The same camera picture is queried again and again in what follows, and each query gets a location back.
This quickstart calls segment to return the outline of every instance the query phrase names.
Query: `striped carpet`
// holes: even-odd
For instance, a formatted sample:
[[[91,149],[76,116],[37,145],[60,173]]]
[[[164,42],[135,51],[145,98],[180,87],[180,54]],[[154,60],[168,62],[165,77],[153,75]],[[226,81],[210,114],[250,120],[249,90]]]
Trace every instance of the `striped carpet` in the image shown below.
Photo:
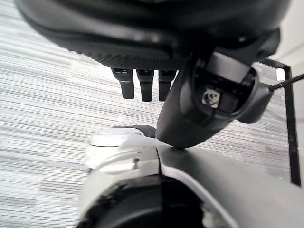
[[[262,81],[274,69],[255,64]],[[70,228],[86,178],[90,135],[114,125],[156,125],[162,103],[124,100],[107,67],[59,48],[0,0],[0,227]],[[289,180],[283,91],[256,124],[233,122],[199,145]]]

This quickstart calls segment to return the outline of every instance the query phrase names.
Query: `black mechanical part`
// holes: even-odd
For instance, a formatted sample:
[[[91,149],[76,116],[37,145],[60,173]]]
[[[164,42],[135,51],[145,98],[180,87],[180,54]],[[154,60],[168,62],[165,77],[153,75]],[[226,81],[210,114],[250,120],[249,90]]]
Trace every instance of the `black mechanical part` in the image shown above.
[[[112,68],[114,77],[119,81],[124,99],[134,98],[134,82],[132,69]]]
[[[197,145],[238,118],[258,86],[254,69],[244,77],[249,82],[242,85],[198,70],[197,62],[179,73],[157,122],[156,138],[177,148]],[[214,95],[219,96],[216,107],[204,102],[205,96]]]
[[[165,101],[171,88],[171,83],[176,75],[176,70],[160,70],[158,73],[158,99]]]
[[[269,85],[259,83],[250,104],[241,117],[237,120],[246,124],[252,124],[258,121],[262,117],[270,99],[272,98],[272,95],[273,92],[269,90]]]
[[[242,83],[251,64],[273,55],[280,43],[280,29],[270,31],[243,47],[216,47],[211,54],[206,71],[236,83]]]
[[[125,180],[105,192],[77,228],[202,227],[200,200],[184,184],[161,175]]]
[[[115,126],[115,127],[135,128],[137,130],[140,130],[144,134],[144,136],[155,139],[156,129],[149,125]]]
[[[54,43],[112,68],[181,70],[212,41],[240,47],[279,27],[290,0],[18,0]]]
[[[152,101],[154,70],[136,70],[141,85],[142,101]]]

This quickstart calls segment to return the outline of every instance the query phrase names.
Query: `metal screw head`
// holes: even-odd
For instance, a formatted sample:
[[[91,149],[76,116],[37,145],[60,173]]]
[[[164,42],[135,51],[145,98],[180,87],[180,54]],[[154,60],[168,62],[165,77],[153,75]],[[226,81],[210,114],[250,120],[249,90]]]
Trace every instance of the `metal screw head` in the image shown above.
[[[212,108],[217,108],[219,105],[220,93],[213,89],[206,89],[203,94],[202,103]]]

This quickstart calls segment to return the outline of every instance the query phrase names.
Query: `black metal bracket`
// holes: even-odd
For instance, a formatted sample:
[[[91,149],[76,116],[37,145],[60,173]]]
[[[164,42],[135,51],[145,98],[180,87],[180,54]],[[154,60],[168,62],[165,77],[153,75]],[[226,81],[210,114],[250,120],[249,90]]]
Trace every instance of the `black metal bracket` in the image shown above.
[[[283,63],[264,59],[260,61],[267,66],[273,68],[281,68],[285,72],[285,79],[292,79],[291,67]],[[288,146],[289,146],[289,162],[290,162],[290,179],[295,185],[301,186],[301,172],[299,161],[299,150],[296,132],[296,119],[295,119],[295,106],[294,106],[294,90],[292,84],[284,87],[285,92],[285,105],[286,105],[286,121],[288,133]]]

